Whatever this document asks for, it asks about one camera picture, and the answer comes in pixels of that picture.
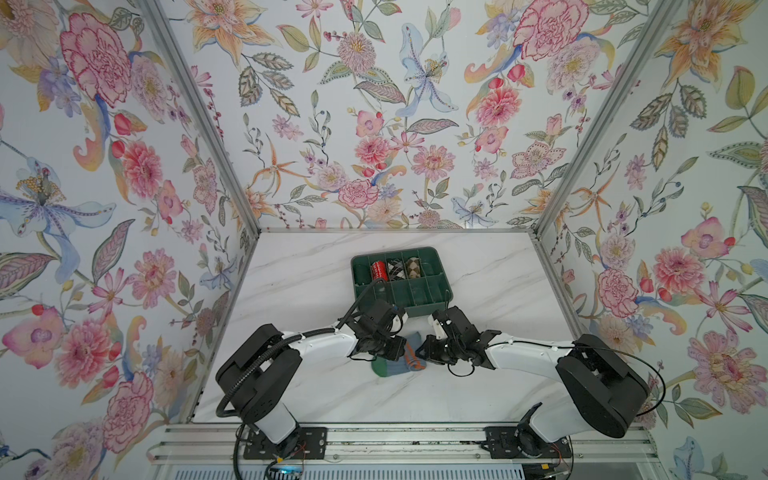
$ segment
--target floral wallpaper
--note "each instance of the floral wallpaper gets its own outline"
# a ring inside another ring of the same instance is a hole
[[[0,477],[143,478],[253,236],[131,0],[0,0],[0,71]]]
[[[260,225],[530,227],[650,0],[163,7]]]
[[[685,3],[544,238],[584,329],[658,366],[637,420],[680,480],[768,475],[763,3]]]

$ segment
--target green organizer tray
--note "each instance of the green organizer tray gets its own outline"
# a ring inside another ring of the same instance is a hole
[[[352,258],[355,298],[373,281],[371,265],[375,262],[381,260],[386,263],[387,260],[397,259],[405,265],[412,257],[419,258],[421,277],[384,282],[383,288],[382,284],[377,284],[360,300],[360,308],[368,308],[375,299],[380,298],[405,308],[409,316],[427,316],[435,310],[447,309],[453,300],[453,291],[442,269],[440,256],[432,247],[371,253]]]

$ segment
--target cable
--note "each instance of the cable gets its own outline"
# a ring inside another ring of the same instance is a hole
[[[363,290],[355,299],[355,303],[352,304],[352,306],[349,308],[349,310],[346,311],[344,316],[339,320],[339,323],[336,325],[337,329],[340,329],[341,327],[345,326],[347,322],[349,322],[349,318],[352,315],[352,312],[355,311],[355,308],[360,304],[360,300],[373,288],[374,285],[377,283],[384,283],[383,278],[377,278],[376,280],[373,280],[371,283],[368,284],[365,290]]]
[[[636,415],[636,417],[645,415],[647,413],[651,413],[655,409],[659,408],[659,405],[661,405],[661,403],[664,401],[664,398],[667,396],[667,384],[664,382],[664,377],[661,376],[661,373],[657,369],[655,369],[650,363],[646,362],[642,358],[640,358],[638,356],[634,356],[631,353],[622,352],[621,350],[616,350],[616,349],[612,349],[612,348],[604,348],[604,347],[601,347],[601,346],[586,346],[586,345],[573,345],[573,346],[563,346],[563,347],[560,347],[558,345],[547,345],[545,343],[528,342],[526,340],[514,340],[512,343],[510,343],[510,342],[494,343],[492,345],[487,346],[486,349],[489,349],[492,346],[497,346],[497,345],[514,345],[516,343],[527,343],[529,345],[538,345],[538,346],[544,346],[544,347],[547,347],[547,348],[551,348],[553,346],[556,346],[558,348],[564,348],[564,349],[605,350],[605,351],[608,351],[608,352],[620,353],[621,355],[629,356],[629,357],[631,357],[633,359],[636,359],[638,362],[644,363],[649,369],[653,370],[656,373],[656,376],[659,378],[659,381],[661,381],[662,392],[661,392],[661,397],[659,397],[659,399],[656,401],[656,405],[650,407],[645,412],[638,413]]]
[[[467,373],[466,375],[456,375],[456,374],[453,372],[453,370],[451,370],[451,364],[450,364],[450,363],[448,364],[448,371],[451,373],[451,375],[453,375],[453,376],[457,376],[457,377],[459,377],[460,379],[463,379],[464,377],[466,377],[466,376],[470,376],[472,373],[475,373],[475,364],[474,364],[474,363],[470,363],[470,365],[472,365],[472,371],[471,371],[470,373]]]
[[[227,393],[224,395],[224,398],[221,399],[221,401],[219,402],[219,405],[216,407],[216,416],[220,418],[237,416],[237,410],[235,409],[225,410],[225,408],[227,407],[227,404],[230,402],[232,397],[235,396],[235,394],[237,393],[237,390],[240,389],[240,387],[248,379],[248,377],[251,376],[251,374],[255,372],[264,362],[272,358],[272,356],[275,353],[277,353],[280,349],[282,349],[285,346],[288,346],[293,342],[297,342],[302,338],[310,338],[311,336],[323,335],[324,333],[334,333],[335,331],[336,329],[330,326],[323,329],[310,330],[309,332],[305,332],[305,333],[297,333],[296,335],[289,336],[288,338],[282,339],[278,343],[275,343],[266,352],[262,353],[256,360],[254,360],[251,366],[249,366],[248,369],[245,372],[243,372],[243,375],[241,375],[240,378],[238,378],[237,381],[234,383],[234,385],[232,385],[229,391],[227,391]]]

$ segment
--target mounting plate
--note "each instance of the mounting plate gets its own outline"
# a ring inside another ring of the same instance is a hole
[[[328,429],[325,427],[302,427],[299,433],[298,445],[304,445],[304,453],[301,449],[293,456],[300,460],[323,460],[326,457],[326,437]],[[259,431],[248,432],[248,443],[243,451],[246,460],[274,460],[272,442]]]
[[[485,427],[485,441],[491,458],[525,458],[526,456],[518,449],[514,426]],[[562,457],[565,460],[571,457],[571,443],[568,439],[565,437],[559,439],[557,445],[560,452],[551,445],[547,445],[537,458]]]

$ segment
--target marble surface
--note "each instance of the marble surface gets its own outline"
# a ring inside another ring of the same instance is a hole
[[[459,306],[482,331],[529,339],[570,339],[557,300],[525,233],[265,233],[259,239],[195,422],[219,419],[215,372],[258,326],[300,332],[328,326],[354,301],[355,255],[434,247]],[[431,333],[426,317],[403,334]],[[469,372],[467,364],[454,371]],[[428,364],[419,372],[378,377],[367,362],[303,363],[283,395],[300,422],[498,422],[519,420],[534,403],[565,395],[550,379],[477,369],[467,378]]]

